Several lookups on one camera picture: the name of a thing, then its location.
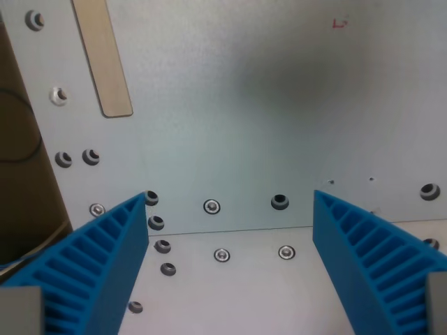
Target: gray block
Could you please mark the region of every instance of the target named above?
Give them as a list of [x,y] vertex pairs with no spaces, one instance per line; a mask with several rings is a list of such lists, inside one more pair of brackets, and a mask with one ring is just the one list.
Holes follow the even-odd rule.
[[425,284],[428,334],[447,335],[447,272],[432,272]]
[[43,316],[40,287],[0,288],[2,334],[43,335]]

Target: red mark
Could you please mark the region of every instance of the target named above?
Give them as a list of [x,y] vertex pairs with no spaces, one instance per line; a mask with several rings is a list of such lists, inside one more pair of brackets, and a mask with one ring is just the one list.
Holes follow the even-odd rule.
[[332,24],[332,28],[336,29],[336,28],[344,28],[348,25],[348,22],[346,20],[339,21],[339,23],[337,23],[337,19],[334,19],[334,23]]

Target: brown cardboard box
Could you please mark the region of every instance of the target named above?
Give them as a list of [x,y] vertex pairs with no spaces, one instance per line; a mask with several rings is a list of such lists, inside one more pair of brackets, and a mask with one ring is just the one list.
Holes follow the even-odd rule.
[[[20,257],[42,243],[68,220],[44,144],[21,163],[2,163],[27,157],[40,134],[28,101],[12,47],[0,22],[0,264]],[[61,236],[66,236],[71,227]]]

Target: metal floor plate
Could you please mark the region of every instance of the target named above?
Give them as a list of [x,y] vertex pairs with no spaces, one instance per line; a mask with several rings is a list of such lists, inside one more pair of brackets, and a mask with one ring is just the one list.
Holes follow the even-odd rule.
[[419,197],[447,189],[444,0],[108,0],[134,110],[120,119],[101,115],[69,0],[0,4],[47,151],[73,158],[52,163],[75,228],[145,189],[163,234],[311,225],[314,189],[389,221],[447,217],[443,191]]
[[[421,239],[447,246],[447,222],[399,224]],[[312,242],[311,228],[182,234],[163,237],[172,251],[154,250],[151,237],[131,295],[141,314],[127,311],[119,334],[353,335],[337,293]],[[282,260],[278,249],[296,250]],[[231,258],[219,263],[218,248]],[[167,277],[160,266],[177,273]]]

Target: blue plastic gripper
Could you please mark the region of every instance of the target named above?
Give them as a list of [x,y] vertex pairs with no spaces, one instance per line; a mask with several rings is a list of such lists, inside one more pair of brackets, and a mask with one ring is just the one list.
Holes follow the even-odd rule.
[[427,334],[425,280],[447,270],[444,254],[320,191],[314,243],[356,334]]
[[47,249],[3,286],[40,286],[45,334],[113,335],[149,238],[140,194]]

